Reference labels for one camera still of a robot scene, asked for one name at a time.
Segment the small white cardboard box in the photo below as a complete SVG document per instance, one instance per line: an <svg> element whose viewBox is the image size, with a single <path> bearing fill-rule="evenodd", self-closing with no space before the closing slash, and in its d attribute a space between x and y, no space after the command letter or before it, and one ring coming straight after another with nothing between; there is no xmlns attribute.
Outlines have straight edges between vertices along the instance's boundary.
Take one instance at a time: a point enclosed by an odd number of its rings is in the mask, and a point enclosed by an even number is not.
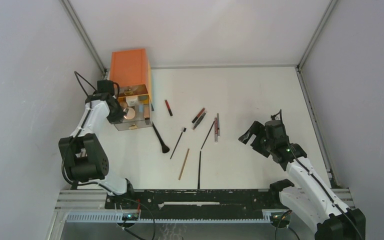
<svg viewBox="0 0 384 240"><path fill-rule="evenodd" d="M126 96L125 102L127 103L128 107L133 108L139 102L139 97L137 95Z"/></svg>

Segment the orange yellow blue drawer box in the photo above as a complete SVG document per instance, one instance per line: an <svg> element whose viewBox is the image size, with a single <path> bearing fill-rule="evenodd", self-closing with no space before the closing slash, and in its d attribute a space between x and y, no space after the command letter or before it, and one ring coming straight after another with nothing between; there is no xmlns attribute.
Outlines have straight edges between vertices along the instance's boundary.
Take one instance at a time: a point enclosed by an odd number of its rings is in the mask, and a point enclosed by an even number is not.
<svg viewBox="0 0 384 240"><path fill-rule="evenodd" d="M111 56L109 80L118 83L118 102L127 108L127 96L138 96L139 102L133 107L136 116L132 120L122 119L114 124L118 131L136 130L152 126L152 73L147 51L144 48L115 51ZM144 119L144 105L149 104L150 119Z"/></svg>

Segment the square foundation bottle black cap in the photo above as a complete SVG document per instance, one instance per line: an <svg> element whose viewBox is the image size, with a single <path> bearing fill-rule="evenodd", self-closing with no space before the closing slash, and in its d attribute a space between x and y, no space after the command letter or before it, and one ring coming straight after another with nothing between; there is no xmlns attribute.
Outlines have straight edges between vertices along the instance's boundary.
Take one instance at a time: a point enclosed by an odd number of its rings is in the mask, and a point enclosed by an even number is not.
<svg viewBox="0 0 384 240"><path fill-rule="evenodd" d="M149 104L143 105L143 117L145 120L149 120L151 116L151 109Z"/></svg>

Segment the gold lid cream jar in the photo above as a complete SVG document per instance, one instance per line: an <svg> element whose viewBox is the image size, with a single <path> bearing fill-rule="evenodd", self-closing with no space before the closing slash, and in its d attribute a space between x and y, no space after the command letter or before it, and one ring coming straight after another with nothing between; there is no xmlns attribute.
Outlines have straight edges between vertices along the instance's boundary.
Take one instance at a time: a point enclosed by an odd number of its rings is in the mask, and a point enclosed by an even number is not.
<svg viewBox="0 0 384 240"><path fill-rule="evenodd" d="M126 120L133 120L136 117L136 111L133 107L127 107L123 110L124 112L124 119Z"/></svg>

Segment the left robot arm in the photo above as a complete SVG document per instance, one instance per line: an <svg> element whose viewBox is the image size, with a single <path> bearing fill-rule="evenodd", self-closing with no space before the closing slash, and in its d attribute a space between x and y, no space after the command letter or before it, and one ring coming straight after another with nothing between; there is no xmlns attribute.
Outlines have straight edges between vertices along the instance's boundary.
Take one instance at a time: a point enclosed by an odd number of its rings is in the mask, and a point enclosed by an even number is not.
<svg viewBox="0 0 384 240"><path fill-rule="evenodd" d="M136 203L133 185L110 171L109 159L99 141L99 132L105 122L117 124L126 115L117 100L118 83L99 80L93 94L87 95L85 111L72 134L61 138L58 147L62 157L61 172L73 187L97 185L117 202L129 209Z"/></svg>

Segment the houndstooth pattern makeup pen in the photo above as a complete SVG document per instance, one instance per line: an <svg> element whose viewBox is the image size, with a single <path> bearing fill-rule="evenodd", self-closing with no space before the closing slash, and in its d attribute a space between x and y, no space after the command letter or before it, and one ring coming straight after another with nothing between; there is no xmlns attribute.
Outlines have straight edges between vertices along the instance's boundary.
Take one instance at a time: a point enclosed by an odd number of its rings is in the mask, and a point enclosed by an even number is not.
<svg viewBox="0 0 384 240"><path fill-rule="evenodd" d="M217 137L220 136L220 114L217 113L216 114L216 133L217 133Z"/></svg>

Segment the dark green makeup pen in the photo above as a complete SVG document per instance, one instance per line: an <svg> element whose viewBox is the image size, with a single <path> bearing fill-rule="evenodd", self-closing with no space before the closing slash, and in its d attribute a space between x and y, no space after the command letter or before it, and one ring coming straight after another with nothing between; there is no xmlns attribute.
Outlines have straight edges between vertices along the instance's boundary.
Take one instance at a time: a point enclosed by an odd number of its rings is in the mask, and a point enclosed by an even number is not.
<svg viewBox="0 0 384 240"><path fill-rule="evenodd" d="M197 128L197 126L202 122L202 120L204 119L205 115L206 115L206 111L204 111L200 116L199 118L197 119L197 121L194 123L192 129L195 130Z"/></svg>

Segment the red lipstick silver end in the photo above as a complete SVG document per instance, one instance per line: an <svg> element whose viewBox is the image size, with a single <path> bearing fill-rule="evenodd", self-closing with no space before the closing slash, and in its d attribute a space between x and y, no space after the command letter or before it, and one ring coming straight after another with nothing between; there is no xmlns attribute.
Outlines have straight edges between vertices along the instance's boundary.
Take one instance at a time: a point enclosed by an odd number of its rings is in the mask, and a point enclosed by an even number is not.
<svg viewBox="0 0 384 240"><path fill-rule="evenodd" d="M218 142L218 118L215 117L214 118L214 142L217 143Z"/></svg>

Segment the thin black eyeliner brush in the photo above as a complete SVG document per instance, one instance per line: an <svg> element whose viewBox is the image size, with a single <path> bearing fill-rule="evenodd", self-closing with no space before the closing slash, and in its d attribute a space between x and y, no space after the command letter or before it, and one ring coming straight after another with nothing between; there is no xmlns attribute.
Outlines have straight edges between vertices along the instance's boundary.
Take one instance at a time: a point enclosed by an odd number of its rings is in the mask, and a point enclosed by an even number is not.
<svg viewBox="0 0 384 240"><path fill-rule="evenodd" d="M211 127L209 128L209 130L208 130L208 132L207 132L207 134L206 134L206 137L205 137L205 139L204 139L204 141L203 141L203 143L202 143L202 145L201 145L201 148L200 148L201 151L202 151L202 149L204 148L204 146L205 146L205 144L206 144L206 141L208 140L208 137L209 137L209 135L210 135L210 133L211 133L211 131L212 131L214 125L215 125L215 120L212 122L212 125L211 125Z"/></svg>

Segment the orange lip gloss black cap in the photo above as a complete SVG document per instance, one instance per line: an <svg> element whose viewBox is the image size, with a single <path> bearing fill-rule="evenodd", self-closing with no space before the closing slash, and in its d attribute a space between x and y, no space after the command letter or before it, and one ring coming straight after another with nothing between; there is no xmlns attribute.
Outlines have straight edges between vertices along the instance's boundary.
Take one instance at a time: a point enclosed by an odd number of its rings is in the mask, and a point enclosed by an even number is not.
<svg viewBox="0 0 384 240"><path fill-rule="evenodd" d="M197 120L199 119L199 117L205 112L206 108L203 107L199 112L198 114L194 117L194 119L191 121L192 124L195 124L197 122Z"/></svg>

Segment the long thin black brush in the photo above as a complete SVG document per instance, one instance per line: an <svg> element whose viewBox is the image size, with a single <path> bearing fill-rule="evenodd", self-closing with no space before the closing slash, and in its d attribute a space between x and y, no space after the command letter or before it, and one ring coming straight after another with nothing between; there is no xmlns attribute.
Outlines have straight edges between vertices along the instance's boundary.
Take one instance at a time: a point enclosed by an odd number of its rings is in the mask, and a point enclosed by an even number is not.
<svg viewBox="0 0 384 240"><path fill-rule="evenodd" d="M197 175L197 189L201 189L201 164L202 164L202 151L199 151L198 159L198 175Z"/></svg>

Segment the red lip gloss black cap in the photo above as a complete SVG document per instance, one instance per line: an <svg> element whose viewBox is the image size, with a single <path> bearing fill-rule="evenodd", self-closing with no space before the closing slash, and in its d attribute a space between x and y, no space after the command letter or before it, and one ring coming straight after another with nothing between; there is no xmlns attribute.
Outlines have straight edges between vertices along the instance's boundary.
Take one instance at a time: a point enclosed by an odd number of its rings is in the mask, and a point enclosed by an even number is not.
<svg viewBox="0 0 384 240"><path fill-rule="evenodd" d="M165 105L166 105L166 108L167 108L169 116L172 117L173 116L173 112L172 112L172 109L170 107L170 104L169 104L168 100L165 99L164 102L165 102Z"/></svg>

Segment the black eyebrow comb brush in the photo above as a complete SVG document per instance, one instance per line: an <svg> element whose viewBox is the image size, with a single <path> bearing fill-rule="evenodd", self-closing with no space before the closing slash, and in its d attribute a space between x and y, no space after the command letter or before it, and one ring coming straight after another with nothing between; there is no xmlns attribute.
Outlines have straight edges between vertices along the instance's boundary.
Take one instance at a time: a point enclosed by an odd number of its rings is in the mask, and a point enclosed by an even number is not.
<svg viewBox="0 0 384 240"><path fill-rule="evenodd" d="M183 128L182 128L181 133L180 133L180 135L179 135L179 137L178 137L178 139L177 139L177 142L176 142L176 144L175 144L175 147L174 147L174 149L173 149L173 151L172 151L172 153L171 153L171 155L170 155L170 160L173 158L173 156L174 156L174 154L175 154L175 151L176 151L176 149L177 149L177 147L178 147L178 145L179 145L179 143L180 143L180 140L181 140L181 138L182 138L182 136L183 136L183 133L185 133L186 130L187 130L186 127L183 127Z"/></svg>

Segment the black powder brush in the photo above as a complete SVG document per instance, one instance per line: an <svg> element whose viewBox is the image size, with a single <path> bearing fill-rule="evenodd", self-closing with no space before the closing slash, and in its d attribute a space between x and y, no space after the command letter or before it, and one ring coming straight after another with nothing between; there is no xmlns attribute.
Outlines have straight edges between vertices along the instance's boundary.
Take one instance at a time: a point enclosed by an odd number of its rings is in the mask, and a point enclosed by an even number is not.
<svg viewBox="0 0 384 240"><path fill-rule="evenodd" d="M152 128L153 128L153 130L154 130L154 132L155 132L155 134L156 134L156 136L157 136L157 138L158 138L158 141L159 141L159 143L160 143L160 145L161 145L161 152L162 152L163 154L168 153L168 152L170 151L170 148L169 148L169 147L165 144L165 142L163 141L163 139L162 139L162 137L161 137L161 135L160 135L160 133L159 133L159 131L158 131L158 129L156 128L156 126L155 126L154 123L152 123Z"/></svg>

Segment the aluminium frame rail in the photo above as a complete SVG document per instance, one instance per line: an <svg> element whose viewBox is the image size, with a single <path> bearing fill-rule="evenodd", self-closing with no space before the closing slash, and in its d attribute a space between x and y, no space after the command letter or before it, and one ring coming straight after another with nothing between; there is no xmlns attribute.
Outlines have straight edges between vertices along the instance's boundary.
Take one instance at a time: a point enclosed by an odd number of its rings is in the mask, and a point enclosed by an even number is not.
<svg viewBox="0 0 384 240"><path fill-rule="evenodd" d="M89 37L86 28L84 27L80 17L78 16L73 4L70 0L59 0L62 7L64 8L64 11L66 12L68 18L70 19L73 27L77 31L80 39L84 43L86 49L92 56L95 64L99 68L101 74L103 77L106 76L107 68L104 66L103 61L101 60L91 38Z"/></svg>

